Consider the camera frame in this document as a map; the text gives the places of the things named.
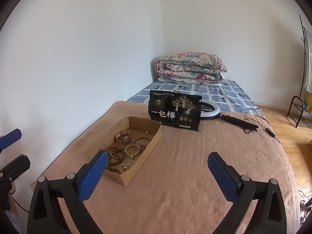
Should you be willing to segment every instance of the black snack bag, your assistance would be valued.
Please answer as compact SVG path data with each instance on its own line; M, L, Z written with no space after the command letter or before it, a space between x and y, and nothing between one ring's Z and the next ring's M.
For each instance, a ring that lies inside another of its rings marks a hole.
M202 96L151 90L149 115L162 124L198 130L202 108Z

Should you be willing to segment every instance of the blue gripper pad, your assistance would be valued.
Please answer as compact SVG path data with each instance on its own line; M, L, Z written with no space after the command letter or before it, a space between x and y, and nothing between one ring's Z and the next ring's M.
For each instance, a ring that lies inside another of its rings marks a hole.
M238 199L238 184L231 177L228 165L218 153L213 152L208 156L208 168L218 183L227 201L235 202Z
M81 202L91 197L107 165L108 154L103 151L78 184L78 198Z
M15 129L0 139L0 149L6 149L21 139L21 130Z

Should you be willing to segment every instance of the yellow object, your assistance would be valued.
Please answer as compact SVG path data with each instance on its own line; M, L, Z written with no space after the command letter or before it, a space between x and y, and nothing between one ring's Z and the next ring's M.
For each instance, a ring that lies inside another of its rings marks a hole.
M312 94L310 94L310 96L309 96L308 104L310 105L308 112L312 113Z

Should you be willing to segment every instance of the cardboard box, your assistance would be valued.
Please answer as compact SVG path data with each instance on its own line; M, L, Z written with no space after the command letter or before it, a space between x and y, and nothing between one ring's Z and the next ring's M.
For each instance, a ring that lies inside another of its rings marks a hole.
M120 131L130 131L131 134L131 142L134 142L137 138L140 137L148 137L151 139L150 143L145 140L147 147L143 151L133 159L128 156L124 157L124 160L117 164L113 165L114 168L119 168L119 166L123 163L131 163L131 168L122 174L118 174L115 172L110 172L105 170L105 174L112 177L113 179L117 180L118 182L124 184L125 186L129 184L130 180L134 177L134 175L138 172L144 161L147 159L149 154L152 152L153 148L159 141L161 137L161 124L158 121L150 120L150 119L143 119L138 117L126 117L119 122L117 122L106 134L103 135L102 138L94 142L86 151L86 155L89 159L92 159L96 153L101 149L107 149L110 146L116 146L118 148L125 147L128 144L118 143L115 141L115 136ZM129 154L135 153L137 150L133 147L128 149Z

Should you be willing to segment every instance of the white wall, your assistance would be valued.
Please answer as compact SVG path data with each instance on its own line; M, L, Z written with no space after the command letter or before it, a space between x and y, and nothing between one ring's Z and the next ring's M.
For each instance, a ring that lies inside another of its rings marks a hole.
M304 47L294 0L160 0L165 53L220 56L255 101L288 108L299 94Z
M22 139L0 166L26 154L15 198L118 100L152 83L163 55L160 0L21 0L0 32L0 134Z

